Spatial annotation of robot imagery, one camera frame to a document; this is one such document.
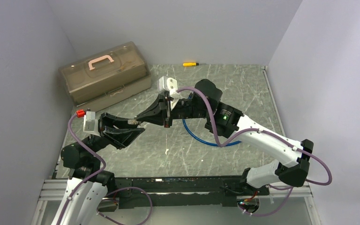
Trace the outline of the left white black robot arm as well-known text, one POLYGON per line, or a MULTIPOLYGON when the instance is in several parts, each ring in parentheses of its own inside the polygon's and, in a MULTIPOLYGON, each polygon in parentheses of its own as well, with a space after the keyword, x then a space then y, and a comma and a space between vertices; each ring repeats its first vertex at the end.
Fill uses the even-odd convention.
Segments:
POLYGON ((75 142, 63 147, 60 153, 63 166, 70 171, 52 224, 85 225, 103 200, 122 191, 129 195, 133 189, 130 184, 116 182, 114 173, 105 170, 106 162, 97 152, 108 145, 123 149, 145 129, 135 120, 108 113, 97 119, 90 110, 76 111, 67 128, 75 142))

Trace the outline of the small black cable lock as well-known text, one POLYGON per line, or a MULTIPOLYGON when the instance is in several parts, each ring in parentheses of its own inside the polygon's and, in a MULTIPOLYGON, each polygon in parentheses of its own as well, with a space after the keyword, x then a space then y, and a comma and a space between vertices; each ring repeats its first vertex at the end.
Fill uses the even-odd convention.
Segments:
POLYGON ((139 122, 137 120, 134 120, 134 119, 127 120, 127 123, 129 125, 136 125, 136 126, 139 125, 139 122))

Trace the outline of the blue cable lock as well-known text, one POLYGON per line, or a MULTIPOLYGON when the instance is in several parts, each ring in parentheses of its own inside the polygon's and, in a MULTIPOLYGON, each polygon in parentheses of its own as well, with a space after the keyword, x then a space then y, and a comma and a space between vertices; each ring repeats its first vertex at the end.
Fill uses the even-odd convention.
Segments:
MULTIPOLYGON (((197 140, 198 142, 203 143, 203 144, 206 144, 206 145, 208 145, 208 146, 218 147, 217 143, 208 142, 208 141, 202 140, 201 138, 197 137, 197 136, 188 128, 185 119, 182 120, 182 123, 183 123, 183 126, 184 126, 185 130, 191 135, 192 138, 194 138, 194 139, 197 140)), ((226 147, 238 145, 238 144, 240 144, 240 143, 241 143, 241 141, 230 142, 230 143, 228 143, 228 144, 226 145, 226 147)))

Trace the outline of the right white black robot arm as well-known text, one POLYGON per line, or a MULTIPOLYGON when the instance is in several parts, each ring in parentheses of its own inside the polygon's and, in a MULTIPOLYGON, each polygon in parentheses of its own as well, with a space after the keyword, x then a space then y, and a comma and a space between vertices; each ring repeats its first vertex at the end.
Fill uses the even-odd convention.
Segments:
POLYGON ((192 87, 178 88, 175 79, 163 76, 158 81, 160 94, 156 100, 135 119, 169 128, 173 120, 205 118, 205 128, 232 141, 249 144, 274 158, 274 161, 257 168, 247 168, 240 179, 240 190, 250 195, 265 185, 282 182, 291 187, 301 187, 307 179, 309 156, 313 143, 287 139, 250 119, 242 111, 222 103, 222 91, 208 79, 192 87))

